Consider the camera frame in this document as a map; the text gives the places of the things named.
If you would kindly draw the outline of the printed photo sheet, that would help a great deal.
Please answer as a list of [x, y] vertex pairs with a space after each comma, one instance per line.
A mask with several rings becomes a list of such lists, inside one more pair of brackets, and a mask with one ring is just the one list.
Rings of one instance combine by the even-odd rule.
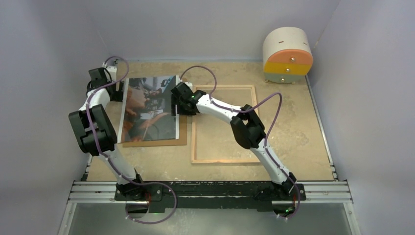
[[172, 115], [171, 90], [179, 82], [176, 75], [126, 79], [118, 142], [177, 140], [179, 118]]

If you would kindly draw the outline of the wooden picture frame with glass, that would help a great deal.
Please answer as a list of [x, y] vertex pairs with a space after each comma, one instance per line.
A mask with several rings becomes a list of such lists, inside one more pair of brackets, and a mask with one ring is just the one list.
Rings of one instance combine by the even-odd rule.
[[[212, 98], [242, 107], [257, 104], [254, 85], [218, 85]], [[197, 114], [192, 117], [191, 163], [259, 165], [260, 161], [236, 142], [229, 121], [224, 122], [209, 114]]]

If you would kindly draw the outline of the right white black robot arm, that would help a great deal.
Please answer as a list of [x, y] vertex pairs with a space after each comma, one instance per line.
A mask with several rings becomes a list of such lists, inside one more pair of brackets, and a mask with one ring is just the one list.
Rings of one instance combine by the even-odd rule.
[[204, 91], [194, 92], [184, 82], [180, 82], [171, 90], [171, 100], [174, 116], [194, 116], [200, 113], [229, 124], [235, 141], [242, 148], [253, 152], [266, 169], [278, 198], [287, 199], [294, 192], [300, 193], [293, 173], [284, 166], [269, 145], [269, 133], [265, 132], [265, 126], [254, 107], [235, 106], [217, 100]]

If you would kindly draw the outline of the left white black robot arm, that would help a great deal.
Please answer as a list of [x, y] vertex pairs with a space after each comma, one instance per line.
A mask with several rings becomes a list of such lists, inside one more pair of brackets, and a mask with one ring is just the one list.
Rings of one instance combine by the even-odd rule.
[[82, 152], [98, 157], [116, 177], [116, 188], [125, 197], [140, 200], [146, 194], [141, 176], [123, 158], [116, 131], [106, 113], [107, 104], [116, 94], [116, 83], [104, 67], [89, 71], [86, 101], [69, 114], [69, 122]]

